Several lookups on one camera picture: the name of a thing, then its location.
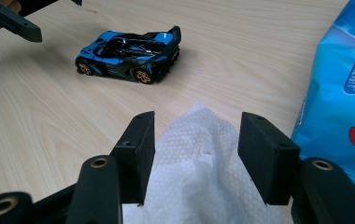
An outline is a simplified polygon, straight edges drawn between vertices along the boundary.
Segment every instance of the toy car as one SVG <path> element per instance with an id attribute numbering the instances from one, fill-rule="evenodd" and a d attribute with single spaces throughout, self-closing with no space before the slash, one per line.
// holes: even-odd
<path id="1" fill-rule="evenodd" d="M 179 55 L 180 28 L 144 35 L 107 31 L 76 58 L 80 74 L 133 82 L 159 82 Z"/>

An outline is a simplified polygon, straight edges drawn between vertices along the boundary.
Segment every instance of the wood grain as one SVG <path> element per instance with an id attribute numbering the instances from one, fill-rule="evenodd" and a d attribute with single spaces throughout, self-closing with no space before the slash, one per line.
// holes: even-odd
<path id="1" fill-rule="evenodd" d="M 35 201 L 76 182 L 131 118 L 156 112 L 158 138 L 202 102 L 238 130 L 241 113 L 291 134 L 317 44 L 347 0 L 59 1 L 27 17 L 30 43 L 0 30 L 0 193 Z M 106 30 L 144 34 L 178 25 L 180 59 L 159 84 L 76 73 L 81 48 Z"/>

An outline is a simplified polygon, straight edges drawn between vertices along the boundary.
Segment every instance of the blue package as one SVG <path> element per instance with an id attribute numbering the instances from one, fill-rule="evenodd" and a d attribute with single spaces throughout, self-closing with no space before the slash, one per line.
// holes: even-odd
<path id="1" fill-rule="evenodd" d="M 355 0 L 319 42 L 291 139 L 303 159 L 333 161 L 355 183 Z"/>

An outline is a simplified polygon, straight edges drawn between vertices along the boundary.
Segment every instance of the table surface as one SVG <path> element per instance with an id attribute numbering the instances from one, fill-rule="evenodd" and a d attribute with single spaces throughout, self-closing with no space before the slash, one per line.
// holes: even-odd
<path id="1" fill-rule="evenodd" d="M 34 201 L 77 181 L 108 154 L 135 115 L 154 110 L 155 134 L 196 102 L 231 122 L 268 118 L 291 135 L 316 47 L 347 0 L 58 1 L 27 17 L 31 43 L 0 30 L 0 193 Z M 76 72 L 79 51 L 106 30 L 181 29 L 180 58 L 160 83 Z"/>

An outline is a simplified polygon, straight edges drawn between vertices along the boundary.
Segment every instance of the toy car wheel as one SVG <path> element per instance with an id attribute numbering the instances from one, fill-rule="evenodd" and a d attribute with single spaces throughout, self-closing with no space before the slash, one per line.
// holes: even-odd
<path id="1" fill-rule="evenodd" d="M 151 78 L 150 74 L 142 69 L 135 70 L 135 77 L 137 81 L 143 84 L 152 84 L 154 80 Z"/>
<path id="2" fill-rule="evenodd" d="M 76 65 L 79 73 L 85 74 L 87 76 L 93 76 L 93 71 L 87 63 L 78 61 Z"/>

